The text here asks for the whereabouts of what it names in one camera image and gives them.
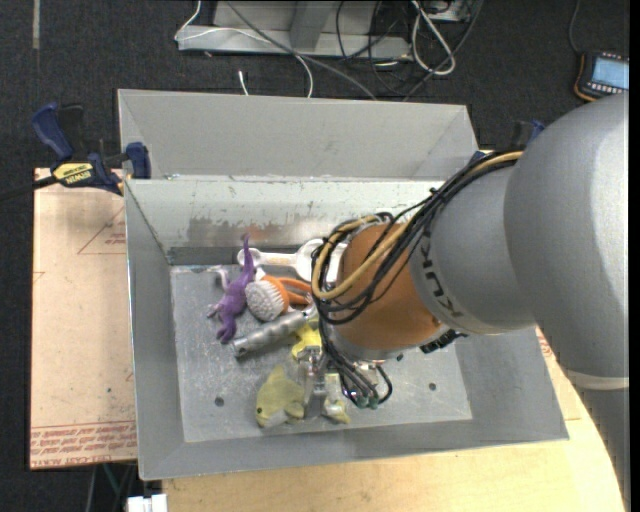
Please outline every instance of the dark floor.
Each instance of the dark floor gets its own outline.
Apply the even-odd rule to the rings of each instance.
[[[39,50],[33,48],[34,4],[40,4]],[[397,4],[405,8],[407,2]],[[630,1],[582,4],[574,28],[577,46],[628,55]],[[30,117],[52,100],[82,103],[86,137],[104,138],[114,147],[118,88],[240,94],[236,73],[242,69],[252,94],[303,94],[304,73],[291,57],[179,53],[172,37],[195,2],[5,0],[0,5],[0,193],[28,184],[33,167],[51,162]],[[412,101],[467,104],[485,147],[506,145],[516,121],[557,119],[582,103],[571,91],[578,72],[568,40],[574,7],[575,0],[486,1],[458,54],[456,71],[427,82]],[[399,99],[366,65],[334,64],[381,99]],[[313,73],[316,97],[363,96],[325,70],[314,67]],[[84,510],[93,468],[32,473],[26,466],[32,217],[28,195],[0,203],[0,507]],[[121,478],[127,467],[112,471]],[[112,503],[99,468],[95,510],[110,510]]]

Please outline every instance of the purple toy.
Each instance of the purple toy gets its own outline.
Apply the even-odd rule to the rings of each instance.
[[[244,289],[253,281],[254,265],[251,252],[249,251],[249,236],[244,238],[244,267],[240,276],[229,283],[229,275],[226,270],[220,269],[216,272],[222,279],[222,289],[224,297],[215,306],[209,306],[208,318],[218,315],[222,321],[222,327],[216,336],[222,343],[227,343],[236,334],[236,316],[244,310],[247,304],[247,297]]]

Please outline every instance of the wire bundle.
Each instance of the wire bundle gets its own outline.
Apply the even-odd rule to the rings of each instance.
[[[328,324],[340,325],[357,318],[365,308],[374,301],[380,300],[392,286],[399,272],[407,264],[409,257],[418,245],[420,235],[429,231],[431,222],[437,212],[446,205],[460,190],[478,179],[480,176],[511,165],[517,160],[521,151],[492,153],[473,159],[466,167],[449,178],[439,189],[432,189],[431,195],[393,216],[389,213],[369,215],[353,219],[336,226],[324,243],[312,255],[313,272],[311,289],[320,318]],[[411,219],[399,224],[399,221],[410,211],[417,209]],[[338,286],[326,282],[326,275],[331,261],[331,253],[341,242],[349,242],[363,227],[374,223],[386,222],[386,228],[374,242],[369,254],[362,264]],[[380,282],[389,274],[402,254],[409,249],[402,267],[396,272],[393,280],[377,296],[375,292]],[[345,294],[362,277],[376,261],[382,259],[370,283],[355,297],[342,301]]]
[[[351,390],[355,387],[358,389],[360,397],[365,397],[365,399],[369,400],[369,404],[377,406],[377,404],[384,402],[391,395],[391,382],[381,366],[376,364],[375,369],[387,383],[387,393],[383,398],[380,398],[375,386],[358,371],[357,364],[349,361],[336,350],[330,339],[331,336],[327,326],[341,325],[353,321],[370,304],[384,297],[418,247],[420,238],[424,234],[428,235],[430,233],[433,220],[438,212],[470,183],[490,172],[513,165],[521,154],[522,151],[508,151],[473,158],[439,189],[432,189],[431,195],[426,199],[395,216],[390,213],[383,213],[343,222],[336,226],[329,236],[323,239],[324,243],[314,251],[312,254],[311,290],[320,317],[320,335],[323,347],[341,375],[345,395],[354,403],[357,404],[357,400],[352,396]],[[408,222],[399,223],[407,213],[416,209],[417,211]],[[335,247],[341,242],[348,243],[363,229],[381,222],[386,223],[386,227],[375,240],[360,266],[350,275],[345,276],[342,282],[335,287],[333,284],[328,283],[326,276],[329,270],[331,254]],[[394,265],[400,261],[403,254],[406,254],[406,256],[399,269],[395,271],[395,275],[385,289],[376,295],[380,283],[390,275]],[[345,300],[346,294],[362,279],[365,271],[379,260],[381,261],[370,282],[355,297]]]
[[[244,16],[240,11],[238,11],[238,9],[236,8],[236,6],[234,5],[233,2],[226,2],[227,5],[231,8],[231,10],[238,16],[238,18],[240,20],[242,20],[244,22],[245,25],[247,25],[250,29],[253,30],[254,33],[248,32],[246,30],[242,30],[242,29],[238,29],[238,28],[232,28],[232,27],[213,27],[211,29],[208,29],[204,32],[198,33],[198,34],[194,34],[191,36],[186,36],[186,37],[178,37],[178,35],[182,32],[182,30],[189,26],[191,23],[193,23],[193,21],[199,16],[200,11],[201,11],[201,7],[202,7],[202,1],[199,0],[196,4],[196,10],[193,13],[193,15],[185,22],[183,23],[183,25],[180,27],[180,29],[178,29],[178,31],[176,32],[176,34],[174,35],[174,41],[176,42],[181,42],[181,41],[186,41],[186,40],[191,40],[191,39],[195,39],[198,37],[202,37],[206,34],[209,33],[215,33],[215,32],[220,32],[220,31],[230,31],[233,33],[236,33],[240,36],[243,37],[248,37],[251,39],[254,39],[256,41],[259,41],[261,43],[264,43],[265,45],[271,45],[273,47],[279,48],[280,50],[282,50],[283,52],[288,53],[289,55],[295,57],[304,67],[307,76],[309,77],[309,90],[307,92],[307,97],[311,97],[313,94],[313,74],[311,73],[311,69],[309,68],[309,66],[307,64],[313,64],[315,66],[321,67],[323,69],[326,69],[327,71],[330,71],[331,73],[334,73],[335,75],[339,76],[340,78],[350,82],[352,85],[356,86],[358,89],[360,89],[367,97],[371,98],[372,100],[377,100],[376,96],[364,85],[362,85],[360,82],[358,82],[357,80],[355,80],[354,78],[350,77],[349,75],[343,73],[342,71],[340,71],[339,69],[336,69],[333,66],[330,66],[328,64],[325,64],[324,62],[316,59],[316,58],[312,58],[309,57],[308,55],[303,55],[299,52],[297,52],[296,50],[294,50],[293,48],[290,48],[286,45],[283,45],[282,43],[276,41],[275,39],[271,38],[269,35],[267,35],[264,31],[260,30],[258,27],[256,27],[253,23],[251,23],[246,16]],[[342,11],[342,7],[344,5],[344,1],[340,2],[340,5],[338,6],[338,9],[336,11],[336,35],[338,37],[338,43],[340,45],[341,51],[342,51],[342,55],[344,57],[345,61],[352,61],[352,59],[354,59],[355,57],[358,57],[360,55],[362,55],[365,52],[368,52],[368,62],[369,65],[373,71],[373,74],[375,76],[375,78],[385,87],[385,89],[387,89],[388,91],[402,96],[403,97],[403,101],[407,101],[409,100],[409,98],[411,96],[413,96],[419,89],[420,87],[422,87],[422,85],[424,85],[424,83],[429,80],[431,77],[436,76],[436,75],[447,75],[450,74],[454,68],[455,68],[455,54],[460,50],[461,46],[464,44],[464,42],[466,41],[469,33],[471,32],[471,29],[473,27],[473,25],[475,24],[477,18],[478,18],[478,14],[480,12],[480,9],[482,7],[482,3],[483,0],[476,0],[476,7],[475,9],[473,9],[474,14],[470,20],[470,22],[467,25],[467,28],[463,34],[463,36],[461,37],[461,39],[458,41],[458,43],[455,45],[455,47],[453,49],[450,49],[449,44],[446,42],[446,40],[444,39],[444,37],[442,36],[442,34],[440,34],[440,32],[438,31],[438,29],[435,27],[435,25],[433,24],[433,22],[430,20],[429,18],[429,12],[427,12],[427,9],[425,9],[422,5],[421,2],[416,2],[416,1],[412,1],[411,5],[413,5],[413,7],[416,9],[417,11],[417,15],[415,18],[413,18],[412,15],[409,15],[408,12],[405,13],[407,19],[411,18],[413,19],[413,30],[411,33],[411,52],[412,52],[412,58],[409,55],[399,55],[398,57],[396,57],[395,59],[391,59],[385,62],[385,61],[377,61],[373,58],[372,55],[372,48],[377,45],[378,43],[380,43],[381,41],[383,41],[391,32],[391,30],[394,29],[394,27],[396,27],[399,23],[400,23],[400,19],[395,20],[391,26],[386,30],[385,33],[383,33],[381,36],[378,36],[376,39],[373,39],[373,29],[374,29],[374,23],[376,20],[376,16],[378,14],[378,11],[380,10],[380,6],[382,5],[382,1],[379,0],[376,3],[376,6],[373,10],[373,15],[371,17],[371,25],[370,25],[370,30],[369,30],[369,41],[368,44],[365,45],[363,48],[361,48],[360,50],[354,52],[351,55],[347,55],[344,49],[344,45],[343,45],[343,41],[342,41],[342,36],[340,33],[340,12]],[[467,7],[469,9],[469,12],[472,11],[470,4],[467,0]],[[424,22],[424,25],[426,25],[429,28],[429,32],[432,33],[433,35],[435,35],[436,39],[438,40],[439,44],[442,46],[442,48],[444,48],[444,50],[447,53],[446,58],[440,62],[438,65],[430,67],[428,66],[425,62],[424,59],[422,58],[422,56],[420,55],[420,52],[418,50],[418,37],[426,37],[424,32],[420,30],[420,25],[421,25],[421,20]],[[407,84],[412,85],[412,88],[407,92],[407,91],[400,91],[398,89],[396,89],[395,87],[390,86],[386,81],[384,81],[379,73],[379,70],[381,68],[385,68],[388,66],[395,66],[397,64],[399,64],[400,62],[404,62],[404,61],[409,61],[410,62],[410,75],[408,77],[401,77],[398,76],[397,74],[395,74],[394,72],[392,72],[393,76],[399,80],[405,87],[407,86]],[[449,67],[446,69],[443,69],[447,63],[449,63]],[[423,74],[422,76],[416,77],[415,76],[415,69],[416,67],[418,68],[418,70],[422,71]],[[240,79],[240,85],[242,86],[242,89],[244,91],[245,94],[248,95],[248,90],[246,88],[246,85],[244,83],[244,76],[241,72],[238,73],[238,77]]]

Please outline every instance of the cardboard sheet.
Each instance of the cardboard sheet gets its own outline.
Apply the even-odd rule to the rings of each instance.
[[[35,193],[30,467],[137,456],[124,202]]]

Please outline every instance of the electronic device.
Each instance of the electronic device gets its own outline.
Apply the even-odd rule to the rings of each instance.
[[[585,52],[574,92],[586,101],[629,90],[629,57],[612,52]]]

